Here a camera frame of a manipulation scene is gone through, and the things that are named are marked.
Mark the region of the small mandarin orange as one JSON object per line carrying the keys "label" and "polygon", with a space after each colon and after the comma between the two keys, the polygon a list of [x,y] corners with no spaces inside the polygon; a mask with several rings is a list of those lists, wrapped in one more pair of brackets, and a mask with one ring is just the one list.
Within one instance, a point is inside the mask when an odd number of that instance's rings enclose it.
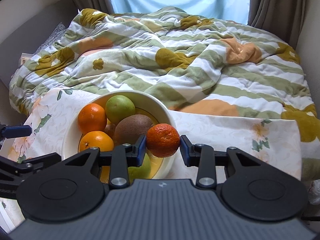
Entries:
{"label": "small mandarin orange", "polygon": [[178,131],[169,124],[152,126],[146,134],[146,148],[157,158],[174,155],[180,146]]}

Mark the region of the green apple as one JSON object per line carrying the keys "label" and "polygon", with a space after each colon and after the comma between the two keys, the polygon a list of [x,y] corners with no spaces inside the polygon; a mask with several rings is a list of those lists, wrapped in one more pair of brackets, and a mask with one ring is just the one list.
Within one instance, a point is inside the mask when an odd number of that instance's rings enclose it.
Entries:
{"label": "green apple", "polygon": [[140,167],[129,167],[128,173],[131,184],[135,179],[148,179],[151,173],[151,162],[148,154],[145,154],[143,163]]}
{"label": "green apple", "polygon": [[115,95],[106,102],[105,112],[110,122],[118,124],[121,120],[134,115],[136,113],[136,107],[128,97]]}

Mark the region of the brown kiwi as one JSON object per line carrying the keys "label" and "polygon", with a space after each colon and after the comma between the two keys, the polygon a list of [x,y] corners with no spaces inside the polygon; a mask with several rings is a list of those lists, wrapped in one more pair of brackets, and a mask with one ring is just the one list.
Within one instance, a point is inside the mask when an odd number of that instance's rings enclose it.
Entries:
{"label": "brown kiwi", "polygon": [[135,144],[138,138],[141,135],[146,135],[152,126],[152,120],[146,115],[135,114],[129,116],[117,124],[113,136],[114,144]]}

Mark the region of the orange lower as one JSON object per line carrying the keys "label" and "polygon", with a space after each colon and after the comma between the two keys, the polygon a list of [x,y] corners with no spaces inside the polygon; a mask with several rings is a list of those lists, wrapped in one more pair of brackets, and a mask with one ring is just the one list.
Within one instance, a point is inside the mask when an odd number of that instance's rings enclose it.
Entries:
{"label": "orange lower", "polygon": [[114,149],[114,142],[111,137],[102,131],[91,131],[81,138],[78,152],[91,147],[98,147],[101,152],[112,151]]}

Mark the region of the orange upper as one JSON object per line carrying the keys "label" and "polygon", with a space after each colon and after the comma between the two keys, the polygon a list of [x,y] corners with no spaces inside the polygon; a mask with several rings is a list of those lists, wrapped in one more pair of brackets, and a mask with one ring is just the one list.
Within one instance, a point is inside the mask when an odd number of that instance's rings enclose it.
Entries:
{"label": "orange upper", "polygon": [[97,103],[87,104],[79,112],[77,123],[82,134],[92,131],[103,131],[107,125],[104,108]]}

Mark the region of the cream duck-print bowl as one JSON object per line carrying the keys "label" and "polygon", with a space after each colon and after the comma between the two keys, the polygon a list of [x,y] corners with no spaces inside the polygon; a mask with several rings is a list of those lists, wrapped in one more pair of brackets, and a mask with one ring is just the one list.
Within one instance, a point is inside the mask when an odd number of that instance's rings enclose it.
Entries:
{"label": "cream duck-print bowl", "polygon": [[[154,125],[169,124],[173,127],[176,126],[167,107],[165,107],[165,105],[157,98],[143,92],[121,90],[102,95],[93,100],[93,103],[105,106],[107,101],[116,95],[123,95],[129,98],[136,107],[136,114],[145,115],[152,120]],[[142,120],[142,117],[135,117],[129,118],[129,121],[121,121],[120,124],[115,127],[115,132],[113,133],[113,138],[116,140],[115,145],[118,146],[120,143],[134,144],[138,140],[138,136],[141,135],[143,131],[146,132],[146,129],[142,129]],[[74,120],[63,139],[61,153],[61,158],[63,160],[78,153],[81,138],[82,133],[78,128],[76,120]],[[172,155],[166,158],[158,158],[149,150],[146,150],[146,154],[148,156],[145,158],[141,167],[129,168],[129,178],[131,180],[134,178],[164,179],[172,168],[175,156]]]}

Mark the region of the small box on bed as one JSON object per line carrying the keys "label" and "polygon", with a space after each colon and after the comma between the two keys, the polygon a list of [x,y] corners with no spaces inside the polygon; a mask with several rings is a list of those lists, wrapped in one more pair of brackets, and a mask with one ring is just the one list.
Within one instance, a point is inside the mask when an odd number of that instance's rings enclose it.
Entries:
{"label": "small box on bed", "polygon": [[33,57],[33,54],[28,53],[22,53],[20,56],[20,59],[18,61],[18,66],[21,67],[24,65],[28,60],[30,60]]}

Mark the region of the striped floral quilt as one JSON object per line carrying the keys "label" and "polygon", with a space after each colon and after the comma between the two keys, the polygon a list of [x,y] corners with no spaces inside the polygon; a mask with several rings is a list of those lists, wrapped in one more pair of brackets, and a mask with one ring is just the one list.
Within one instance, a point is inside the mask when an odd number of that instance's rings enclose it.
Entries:
{"label": "striped floral quilt", "polygon": [[63,37],[16,70],[9,100],[28,115],[55,87],[98,95],[130,89],[176,111],[295,120],[302,178],[319,179],[319,119],[300,58],[268,31],[176,7],[83,9]]}

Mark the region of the grey bed headboard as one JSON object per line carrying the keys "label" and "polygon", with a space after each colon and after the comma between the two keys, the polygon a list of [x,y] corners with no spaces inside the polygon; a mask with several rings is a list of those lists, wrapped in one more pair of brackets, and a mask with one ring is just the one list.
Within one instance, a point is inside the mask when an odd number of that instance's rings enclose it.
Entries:
{"label": "grey bed headboard", "polygon": [[78,14],[73,0],[59,0],[33,16],[1,43],[1,81],[8,87],[11,77],[19,67],[22,53],[32,54],[62,23],[68,27]]}

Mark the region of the patterned grey pillow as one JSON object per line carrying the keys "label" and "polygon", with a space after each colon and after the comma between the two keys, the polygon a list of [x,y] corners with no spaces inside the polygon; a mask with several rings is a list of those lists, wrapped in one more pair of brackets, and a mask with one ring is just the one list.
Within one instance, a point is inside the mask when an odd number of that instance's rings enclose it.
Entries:
{"label": "patterned grey pillow", "polygon": [[34,54],[39,53],[44,48],[51,46],[55,41],[61,39],[64,36],[66,30],[67,28],[65,27],[65,25],[62,22],[60,22],[55,27],[53,32],[49,35],[49,37],[39,46],[39,48],[37,48]]}

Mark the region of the brown right drape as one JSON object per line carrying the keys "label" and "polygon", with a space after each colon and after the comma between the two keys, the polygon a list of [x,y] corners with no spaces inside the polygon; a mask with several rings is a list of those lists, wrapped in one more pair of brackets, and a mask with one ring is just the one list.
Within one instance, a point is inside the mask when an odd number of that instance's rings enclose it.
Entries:
{"label": "brown right drape", "polygon": [[248,24],[273,33],[296,48],[305,0],[249,0]]}

